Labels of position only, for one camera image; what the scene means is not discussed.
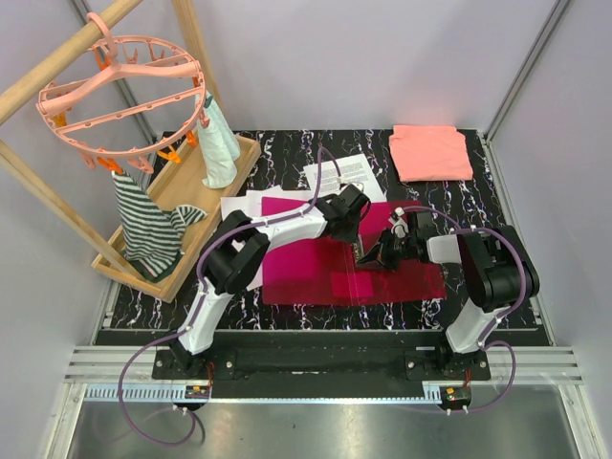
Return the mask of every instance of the pink hanger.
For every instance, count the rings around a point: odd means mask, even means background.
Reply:
[[[106,24],[101,18],[90,12],[87,14],[87,19],[94,21],[98,25],[99,29],[104,35],[104,44],[99,46],[102,48],[106,56],[110,60],[110,65],[102,70],[95,76],[89,79],[83,80],[79,85],[71,85],[71,92],[64,96],[52,98],[50,100],[43,100],[39,102],[40,111],[44,115],[55,116],[60,112],[63,112],[68,107],[71,107],[75,103],[83,100],[91,93],[96,91],[99,87],[104,86],[112,81],[127,77],[165,77],[165,78],[176,78],[176,77],[197,77],[201,72],[199,65],[196,61],[188,62],[187,64],[175,65],[172,67],[158,67],[158,66],[146,66],[138,64],[120,64],[117,62],[117,44],[115,39],[111,35],[110,31],[106,27]],[[151,45],[152,42],[157,41],[153,38],[147,38],[147,44]]]
[[[78,150],[79,155],[88,165],[88,167],[91,168],[92,166],[96,165],[93,160],[95,157],[98,158],[99,163],[103,164],[107,168],[119,168],[119,165],[117,164],[117,166],[115,166],[116,162],[105,161],[104,158],[109,160],[118,158],[132,158],[133,161],[130,163],[133,166],[150,173],[149,170],[152,170],[152,166],[146,160],[145,155],[159,151],[177,142],[183,135],[186,134],[187,131],[194,128],[198,120],[204,125],[208,123],[208,118],[204,112],[206,84],[204,74],[200,68],[200,63],[188,52],[173,43],[144,35],[123,35],[121,37],[114,38],[108,30],[108,27],[106,27],[99,16],[94,13],[89,13],[88,20],[95,22],[104,35],[104,38],[97,41],[89,51],[98,55],[98,50],[102,50],[104,59],[103,61],[100,59],[99,63],[103,64],[103,66],[107,65],[106,68],[89,79],[73,81],[63,85],[55,85],[54,83],[48,84],[40,91],[36,108],[52,131],[62,141],[74,146]],[[127,63],[117,61],[119,54],[118,43],[121,44],[122,55]],[[149,48],[149,52],[151,53],[152,60],[150,62],[144,62],[143,64],[137,64],[138,50],[135,50],[133,55],[128,55],[125,46],[127,43],[146,44]],[[166,52],[161,52],[159,57],[157,57],[153,52],[152,45],[165,48]],[[136,107],[126,108],[119,110],[118,112],[93,119],[65,125],[62,125],[64,124],[63,118],[60,120],[60,123],[54,122],[55,116],[65,113],[65,111],[69,110],[75,103],[83,100],[93,91],[96,91],[99,87],[120,78],[137,76],[190,77],[193,78],[194,84],[197,84],[194,88],[181,93],[152,100]],[[153,145],[148,145],[142,148],[133,147],[123,151],[108,151],[104,148],[91,147],[67,136],[67,134],[76,132],[78,130],[89,129],[112,120],[121,120],[130,115],[153,110],[163,105],[195,96],[199,96],[199,100],[195,104],[195,110],[191,117],[183,124],[182,128],[176,131],[172,136],[161,139],[159,142]]]
[[[153,173],[153,166],[144,156],[139,156],[138,158],[130,158],[127,161],[137,169],[144,171],[144,173],[146,174],[151,175]]]

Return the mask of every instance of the black and white patterned surface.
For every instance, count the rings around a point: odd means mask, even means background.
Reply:
[[[504,224],[495,194],[492,175],[476,131],[466,135],[474,180],[469,182],[428,182],[402,184],[398,181],[389,155],[390,130],[342,131],[260,131],[243,132],[259,140],[261,158],[243,187],[266,189],[281,185],[283,189],[307,188],[302,168],[313,164],[317,149],[326,146],[337,157],[363,153],[370,162],[387,200],[418,200],[458,220],[462,226],[494,227]],[[440,230],[447,223],[435,219]],[[275,305],[262,303],[261,290],[237,296],[228,306],[219,327],[245,330],[402,330],[437,329],[448,326],[459,314],[467,298],[463,276],[458,266],[443,267],[447,287],[446,299],[430,299],[377,304],[362,307]],[[159,299],[121,286],[111,328],[168,329],[177,328],[186,317],[197,290],[195,272],[191,272],[174,301]],[[536,326],[531,307],[514,312],[501,327],[533,328]]]

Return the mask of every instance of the wooden frame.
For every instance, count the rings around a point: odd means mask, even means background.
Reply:
[[[116,0],[100,14],[100,17],[109,28],[112,28],[141,2],[142,0]],[[207,88],[221,106],[214,73],[210,68],[204,37],[198,25],[192,0],[172,0],[172,6],[181,26],[186,49],[200,61],[207,81]],[[98,26],[95,23],[87,24],[0,95],[0,125],[101,38],[102,33]],[[199,186],[195,187],[195,183],[205,177],[206,169],[204,168],[200,148],[190,147],[184,143],[179,149],[179,154],[184,160],[180,164],[169,163],[149,187],[148,192],[151,198],[162,209],[172,209],[178,204],[197,203],[195,205],[200,205],[209,213],[203,222],[193,225],[193,228],[187,230],[183,244],[185,251],[183,259],[174,273],[159,284],[145,280],[121,256],[120,251],[123,248],[121,227],[115,231],[115,234],[107,242],[1,140],[0,164],[29,192],[99,252],[99,256],[92,264],[97,271],[149,295],[164,301],[171,301],[185,281],[200,250],[221,220],[221,196],[233,196],[238,192],[259,157],[260,149],[256,141],[240,137],[238,140],[241,147],[240,158],[236,161],[238,174],[230,186],[224,189],[209,189],[202,184],[198,184]],[[186,167],[182,168],[182,164],[189,164],[191,167],[197,167],[197,169],[187,170]],[[170,179],[176,177],[187,180],[190,186],[185,182],[181,185],[175,182],[173,185]],[[177,198],[184,200],[178,202],[176,201]]]

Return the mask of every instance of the white paper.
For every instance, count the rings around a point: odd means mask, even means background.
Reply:
[[[383,191],[379,186],[374,173],[370,168],[365,155],[350,156],[348,158],[340,158],[338,160],[342,180],[345,183],[359,182],[363,184],[363,192],[372,200],[373,203],[386,202]],[[331,161],[327,161],[321,165],[323,171],[323,181],[319,196],[324,196],[329,193],[339,191],[338,174],[336,168]],[[296,199],[308,201],[314,197],[315,186],[317,185],[317,165],[307,165],[304,167],[304,173],[308,180],[308,185],[311,189],[299,189],[293,191],[285,191],[280,186],[261,190],[248,189],[246,196],[221,198],[221,217],[227,218],[230,213],[235,210],[242,210],[250,217],[261,217],[262,199],[264,196]],[[252,290],[263,285],[262,267],[259,267],[257,274],[252,280],[247,290]]]
[[[372,168],[367,158],[365,158],[365,155],[360,154],[347,158],[340,158],[337,162],[340,173],[342,174],[341,179],[343,183],[361,183],[363,184],[363,192],[373,203],[386,202],[381,186],[377,182],[376,177],[374,177],[374,172],[372,172]],[[339,192],[340,183],[334,163],[331,161],[322,163],[321,170],[322,179],[319,196]],[[317,165],[310,164],[305,166],[304,174],[306,175],[306,180],[308,180],[310,188],[315,189],[315,186],[317,186]]]

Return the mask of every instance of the red transparent sheet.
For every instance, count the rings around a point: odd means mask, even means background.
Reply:
[[[264,197],[262,214],[298,208],[302,201]],[[384,228],[390,228],[393,208],[419,205],[416,201],[372,204],[360,225],[368,251]],[[265,304],[364,304],[446,298],[439,265],[406,260],[396,272],[357,269],[350,244],[329,237],[294,242],[270,251],[263,263]]]

